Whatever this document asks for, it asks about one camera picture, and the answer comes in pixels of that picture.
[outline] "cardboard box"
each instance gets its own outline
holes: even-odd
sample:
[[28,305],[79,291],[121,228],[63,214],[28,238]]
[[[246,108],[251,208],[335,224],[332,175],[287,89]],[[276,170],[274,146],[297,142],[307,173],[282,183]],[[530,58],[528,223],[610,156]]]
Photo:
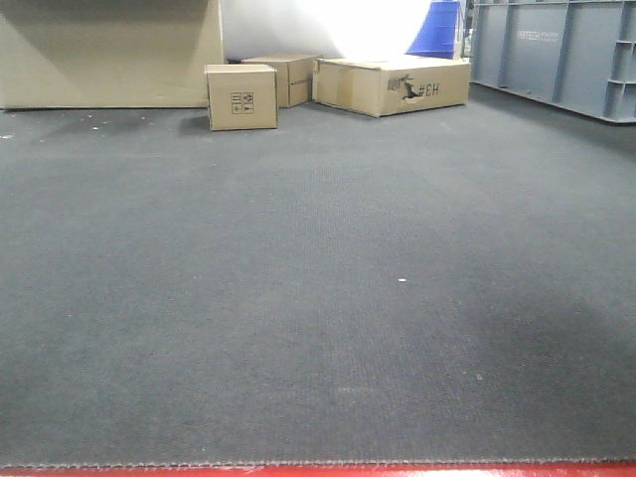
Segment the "cardboard box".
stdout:
[[468,100],[470,65],[404,56],[388,62],[318,60],[313,97],[330,106],[379,117]]
[[278,127],[276,70],[269,65],[207,65],[210,129]]
[[206,107],[219,0],[0,0],[7,108]]
[[314,62],[320,57],[303,54],[278,54],[243,60],[245,64],[276,68],[278,106],[291,107],[311,100]]

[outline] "plastic storage bin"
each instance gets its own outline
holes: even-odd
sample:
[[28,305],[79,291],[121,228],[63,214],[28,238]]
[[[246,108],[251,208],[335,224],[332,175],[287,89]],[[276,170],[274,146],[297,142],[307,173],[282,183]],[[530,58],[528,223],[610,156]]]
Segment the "plastic storage bin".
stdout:
[[408,53],[452,60],[455,52],[458,9],[459,1],[431,2],[424,24]]
[[482,0],[473,81],[636,123],[636,0]]

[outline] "torn cardboard box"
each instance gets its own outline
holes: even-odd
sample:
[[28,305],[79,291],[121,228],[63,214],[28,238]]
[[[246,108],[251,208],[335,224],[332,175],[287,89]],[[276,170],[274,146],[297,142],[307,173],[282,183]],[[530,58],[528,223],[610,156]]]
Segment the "torn cardboard box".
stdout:
[[283,53],[243,60],[244,64],[270,65],[276,68],[278,106],[291,107],[311,100],[316,55]]
[[470,65],[404,56],[387,62],[318,60],[313,98],[369,116],[386,116],[468,100]]
[[6,108],[206,107],[219,0],[0,0]]
[[276,70],[269,65],[207,65],[210,129],[278,127]]

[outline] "gray plastic crate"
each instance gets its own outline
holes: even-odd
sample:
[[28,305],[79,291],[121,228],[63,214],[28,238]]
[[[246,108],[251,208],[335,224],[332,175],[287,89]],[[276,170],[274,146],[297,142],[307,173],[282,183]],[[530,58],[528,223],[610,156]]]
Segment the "gray plastic crate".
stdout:
[[473,81],[636,123],[636,0],[480,0]]

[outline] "blue plastic container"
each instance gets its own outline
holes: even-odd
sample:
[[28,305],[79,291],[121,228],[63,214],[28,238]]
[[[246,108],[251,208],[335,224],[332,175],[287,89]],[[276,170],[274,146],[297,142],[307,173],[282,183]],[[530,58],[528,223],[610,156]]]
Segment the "blue plastic container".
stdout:
[[458,0],[431,2],[426,20],[407,53],[421,57],[452,59],[455,53],[458,11]]

